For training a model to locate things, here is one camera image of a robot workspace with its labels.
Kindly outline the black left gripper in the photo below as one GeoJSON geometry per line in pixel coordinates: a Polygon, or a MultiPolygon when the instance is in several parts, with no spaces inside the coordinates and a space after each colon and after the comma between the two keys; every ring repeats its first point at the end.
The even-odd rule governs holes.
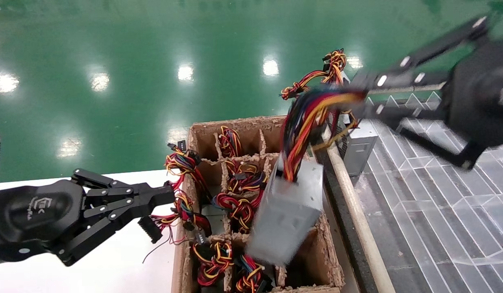
{"type": "Polygon", "coordinates": [[[69,267],[136,218],[155,243],[155,224],[150,215],[156,206],[174,201],[169,181],[157,188],[146,182],[129,185],[85,169],[75,169],[72,181],[0,190],[0,264],[54,254],[69,267]],[[85,230],[83,201],[85,208],[117,201],[148,205],[119,208],[85,230]]]}

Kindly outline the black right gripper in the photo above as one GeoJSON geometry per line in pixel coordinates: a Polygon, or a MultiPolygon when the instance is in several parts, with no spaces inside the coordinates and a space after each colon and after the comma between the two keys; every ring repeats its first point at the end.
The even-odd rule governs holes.
{"type": "Polygon", "coordinates": [[[359,117],[385,124],[456,167],[467,171],[473,169],[485,147],[503,144],[503,41],[491,41],[476,48],[449,69],[425,71],[420,67],[460,45],[484,39],[488,22],[488,16],[471,19],[406,54],[388,69],[358,71],[348,86],[353,92],[398,92],[438,86],[452,76],[449,92],[443,94],[443,98],[450,100],[446,124],[469,142],[461,152],[451,152],[403,125],[406,119],[442,120],[441,111],[362,104],[357,106],[359,117]]]}

